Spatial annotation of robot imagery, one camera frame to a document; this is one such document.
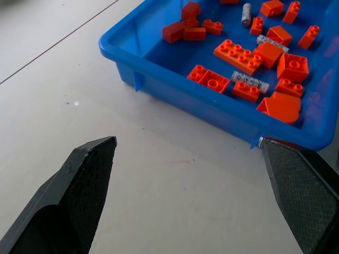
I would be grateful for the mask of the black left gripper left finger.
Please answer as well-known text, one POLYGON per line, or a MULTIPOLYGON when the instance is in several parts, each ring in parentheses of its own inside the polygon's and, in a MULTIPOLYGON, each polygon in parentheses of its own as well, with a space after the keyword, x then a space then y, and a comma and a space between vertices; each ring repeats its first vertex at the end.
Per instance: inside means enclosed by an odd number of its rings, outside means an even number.
POLYGON ((1 239, 1 253, 88 253, 104 208, 117 139, 75 148, 1 239))

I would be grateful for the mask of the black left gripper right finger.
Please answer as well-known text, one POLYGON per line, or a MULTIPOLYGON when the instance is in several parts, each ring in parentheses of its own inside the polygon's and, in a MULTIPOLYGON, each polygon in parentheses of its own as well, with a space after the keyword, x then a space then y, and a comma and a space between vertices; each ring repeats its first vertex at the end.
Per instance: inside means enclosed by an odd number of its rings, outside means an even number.
POLYGON ((315 151, 261 137, 276 203, 303 253, 338 253, 338 173, 315 151))

